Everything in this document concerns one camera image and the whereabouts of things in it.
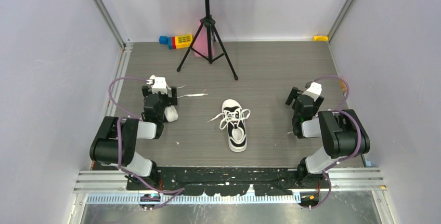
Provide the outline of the white sole sneaker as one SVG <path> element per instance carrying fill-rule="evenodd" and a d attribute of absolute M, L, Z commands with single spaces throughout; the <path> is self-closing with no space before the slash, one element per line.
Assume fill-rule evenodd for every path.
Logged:
<path fill-rule="evenodd" d="M 202 97 L 202 96 L 206 96 L 206 95 L 207 95 L 206 93 L 186 94 L 186 95 L 178 96 L 177 98 L 179 99 L 179 98 L 183 98 L 183 97 Z M 177 113 L 175 106 L 167 106 L 165 108 L 164 114 L 165 114 L 165 119 L 168 122 L 174 122 L 174 121 L 178 120 L 178 113 Z"/>

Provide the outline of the black white sneaker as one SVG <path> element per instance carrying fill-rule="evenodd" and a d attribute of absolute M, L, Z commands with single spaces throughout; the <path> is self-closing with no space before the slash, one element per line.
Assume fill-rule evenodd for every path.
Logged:
<path fill-rule="evenodd" d="M 234 99 L 222 103 L 221 112 L 209 120 L 220 119 L 219 129 L 227 130 L 228 146 L 232 152 L 243 152 L 248 145 L 245 121 L 251 115 L 251 110 L 245 109 Z"/>

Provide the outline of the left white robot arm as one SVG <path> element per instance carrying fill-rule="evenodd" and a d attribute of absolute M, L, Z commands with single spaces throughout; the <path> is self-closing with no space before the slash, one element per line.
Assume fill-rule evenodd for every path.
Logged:
<path fill-rule="evenodd" d="M 89 150 L 92 161 L 107 166 L 117 166 L 139 175 L 139 182 L 148 190 L 159 185 L 157 165 L 154 161 L 144 158 L 135 151 L 138 139 L 158 139 L 166 122 L 166 111 L 177 105 L 177 88 L 172 87 L 171 93 L 154 92 L 149 86 L 142 87 L 144 111 L 141 119 L 121 120 L 118 117 L 106 116 L 101 122 L 98 132 Z"/>

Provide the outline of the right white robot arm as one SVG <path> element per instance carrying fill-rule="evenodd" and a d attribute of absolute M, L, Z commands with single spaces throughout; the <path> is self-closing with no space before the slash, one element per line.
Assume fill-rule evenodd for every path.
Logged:
<path fill-rule="evenodd" d="M 294 111 L 294 135 L 299 139 L 322 140 L 322 146 L 297 166 L 297 182 L 304 188 L 310 188 L 317 182 L 318 175 L 336 164 L 370 151 L 370 139 L 356 112 L 352 109 L 321 111 L 323 101 L 321 86 L 317 83 L 305 91 L 292 87 L 286 100 Z"/>

